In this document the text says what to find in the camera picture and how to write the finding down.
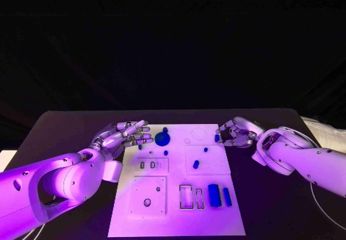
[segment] round hole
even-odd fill
[[[150,204],[151,204],[151,201],[150,201],[150,199],[147,198],[147,199],[144,200],[144,206],[149,207]]]

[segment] white board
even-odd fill
[[[141,150],[137,147],[125,149],[108,237],[245,235],[225,147],[215,143],[219,126],[149,126],[153,137],[167,127],[170,142],[166,146],[154,142],[144,144]],[[198,169],[193,168],[195,160],[199,160]],[[160,167],[147,168],[151,162]],[[219,187],[221,207],[211,206],[211,184]],[[229,190],[232,206],[226,206],[224,188]],[[182,208],[182,196],[187,208]]]

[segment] robotic arm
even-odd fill
[[[294,170],[309,182],[346,198],[346,154],[313,146],[313,140],[288,127],[265,131],[242,117],[235,117],[218,129],[232,139],[218,144],[247,148],[257,141],[252,159],[283,175]]]
[[[118,182],[123,163],[114,158],[127,147],[153,142],[149,123],[110,124],[91,146],[0,173],[0,239],[14,239],[81,205],[97,192],[101,180]],[[55,196],[42,203],[39,181]]]

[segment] table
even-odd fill
[[[48,111],[40,116],[6,169],[78,152],[88,147],[97,131],[110,123],[146,119],[150,124],[221,125],[236,116],[255,120],[265,129],[290,127],[314,139],[298,113],[284,108]],[[251,159],[254,149],[255,146],[245,149],[226,148],[247,236],[212,239],[346,239],[346,231],[332,223],[314,203],[310,183],[297,172],[284,176],[261,166]],[[102,181],[91,199],[45,225],[38,239],[107,239],[115,193],[117,183]],[[327,214],[346,226],[345,199],[317,186],[314,194]]]

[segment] dark backdrop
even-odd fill
[[[345,128],[342,1],[10,4],[3,148],[48,110],[294,108]]]

